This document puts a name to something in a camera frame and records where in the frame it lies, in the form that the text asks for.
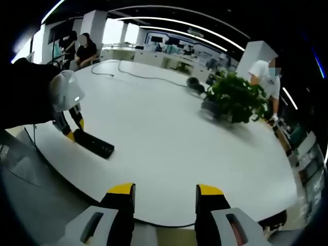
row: white shirt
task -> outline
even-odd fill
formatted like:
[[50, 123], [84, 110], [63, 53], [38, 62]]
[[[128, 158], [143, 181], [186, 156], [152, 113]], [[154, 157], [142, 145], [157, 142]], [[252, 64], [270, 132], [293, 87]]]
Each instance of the white shirt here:
[[249, 70], [250, 74], [258, 77], [258, 84], [264, 89], [266, 98], [270, 96], [279, 99], [280, 79], [278, 76], [269, 75], [269, 63], [263, 60], [258, 60]]

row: white glove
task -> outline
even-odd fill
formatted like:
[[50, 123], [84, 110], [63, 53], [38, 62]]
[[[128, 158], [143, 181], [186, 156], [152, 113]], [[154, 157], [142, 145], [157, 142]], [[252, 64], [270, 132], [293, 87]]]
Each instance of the white glove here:
[[278, 121], [278, 115], [276, 113], [274, 113], [271, 117], [271, 120], [273, 120], [274, 122], [277, 122]]

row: green leaves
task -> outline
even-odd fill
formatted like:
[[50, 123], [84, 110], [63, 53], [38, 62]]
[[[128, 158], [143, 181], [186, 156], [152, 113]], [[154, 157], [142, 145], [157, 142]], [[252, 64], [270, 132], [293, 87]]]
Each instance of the green leaves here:
[[248, 123], [252, 114], [257, 121], [265, 112], [265, 91], [259, 86], [251, 86], [236, 73], [228, 73], [227, 77], [217, 80], [217, 83], [207, 90], [206, 100], [215, 102], [221, 114], [231, 115], [232, 123]]

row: window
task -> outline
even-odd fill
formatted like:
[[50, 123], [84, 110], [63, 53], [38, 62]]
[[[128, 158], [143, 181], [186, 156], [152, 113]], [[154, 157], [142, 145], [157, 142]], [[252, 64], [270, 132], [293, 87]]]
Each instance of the window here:
[[106, 20], [102, 43], [104, 45], [117, 44], [121, 39], [123, 22], [108, 18]]
[[139, 33], [139, 26], [129, 23], [124, 42], [129, 42], [131, 44], [137, 43], [138, 33]]
[[35, 33], [32, 44], [32, 52], [34, 52], [33, 62], [40, 64], [42, 62], [42, 46], [43, 46], [43, 35], [45, 33], [45, 26], [42, 25], [40, 30]]

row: potted plant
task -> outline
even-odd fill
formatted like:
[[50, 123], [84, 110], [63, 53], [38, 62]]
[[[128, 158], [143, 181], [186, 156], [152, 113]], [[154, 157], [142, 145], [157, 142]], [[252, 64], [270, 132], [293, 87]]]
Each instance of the potted plant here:
[[218, 78], [206, 94], [201, 107], [210, 111], [215, 118], [224, 116], [231, 123], [248, 123], [253, 114], [257, 115], [253, 121], [257, 121], [265, 112], [267, 100], [263, 88], [251, 86], [236, 73]]

